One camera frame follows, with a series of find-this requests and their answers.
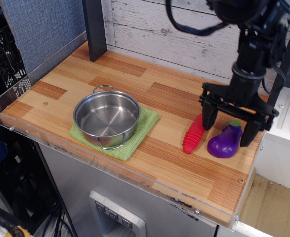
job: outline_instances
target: screw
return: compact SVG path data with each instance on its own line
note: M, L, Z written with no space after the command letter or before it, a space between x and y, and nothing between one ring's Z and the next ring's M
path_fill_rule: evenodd
M238 183L244 184L245 183L245 180L244 179L238 179Z

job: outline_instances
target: stainless steel pot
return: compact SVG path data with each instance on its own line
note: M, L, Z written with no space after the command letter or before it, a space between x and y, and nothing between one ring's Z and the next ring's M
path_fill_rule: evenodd
M96 92L102 87L112 90ZM134 134L140 114L140 106L132 96L101 85L77 104L73 118L87 141L114 150Z

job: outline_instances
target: wooden floor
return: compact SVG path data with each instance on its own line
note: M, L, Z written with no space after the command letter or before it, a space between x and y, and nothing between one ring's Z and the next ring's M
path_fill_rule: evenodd
M240 221L274 237L290 237L290 189L256 175Z

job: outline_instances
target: wooden countertop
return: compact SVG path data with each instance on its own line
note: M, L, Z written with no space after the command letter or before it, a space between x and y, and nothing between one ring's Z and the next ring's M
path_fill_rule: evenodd
M183 138L202 111L198 99L206 81L109 51L91 62L85 43L5 109L3 113L9 117L1 119L17 131L27 130L28 136L37 141L72 156L81 155L90 165L97 162L121 177L159 191L156 195L170 197L169 201L184 211L198 209L201 216L229 226L232 218L226 214L237 213L245 187L239 180L248 179L262 133L231 158L213 157L206 149L208 140L221 134L235 119L219 112L198 148L186 154ZM94 87L104 84L132 95L140 106L155 110L160 116L126 162L107 157L69 136L77 103Z

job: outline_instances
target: black metal pole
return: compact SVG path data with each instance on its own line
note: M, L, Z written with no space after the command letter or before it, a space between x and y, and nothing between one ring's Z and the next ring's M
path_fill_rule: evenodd
M91 61L96 61L107 50L101 0L82 0Z
M288 73L289 67L290 67L290 40L289 40L288 45L287 45L287 51L284 54L283 61L280 65L280 69L286 75ZM273 83L272 91L276 90L277 88L280 88L280 86L282 86L282 85L283 85L283 79L278 74L276 76L274 83ZM275 106L275 103L277 102L279 94L280 94L280 91L278 91L276 93L271 93L271 95L269 96L269 99L268 99L268 104L271 106Z

